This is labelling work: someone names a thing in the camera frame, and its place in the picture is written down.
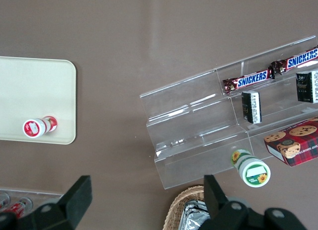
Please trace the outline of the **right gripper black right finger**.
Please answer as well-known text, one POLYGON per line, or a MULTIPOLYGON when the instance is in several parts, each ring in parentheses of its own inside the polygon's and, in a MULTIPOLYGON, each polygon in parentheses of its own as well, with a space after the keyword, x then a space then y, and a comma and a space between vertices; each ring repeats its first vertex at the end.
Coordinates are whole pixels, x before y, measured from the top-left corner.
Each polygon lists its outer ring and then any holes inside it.
POLYGON ((246 227, 247 207, 229 201, 213 175, 204 176, 204 202, 210 219, 202 224, 204 230, 242 230, 246 227))

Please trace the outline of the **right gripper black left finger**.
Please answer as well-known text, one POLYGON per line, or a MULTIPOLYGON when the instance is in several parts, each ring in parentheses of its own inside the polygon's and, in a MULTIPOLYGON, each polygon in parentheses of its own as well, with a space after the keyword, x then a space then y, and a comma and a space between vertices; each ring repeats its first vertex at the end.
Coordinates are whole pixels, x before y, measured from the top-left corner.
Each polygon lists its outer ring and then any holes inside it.
POLYGON ((34 230, 74 230, 92 202, 91 176, 81 176, 56 203, 46 203, 32 214, 34 230))

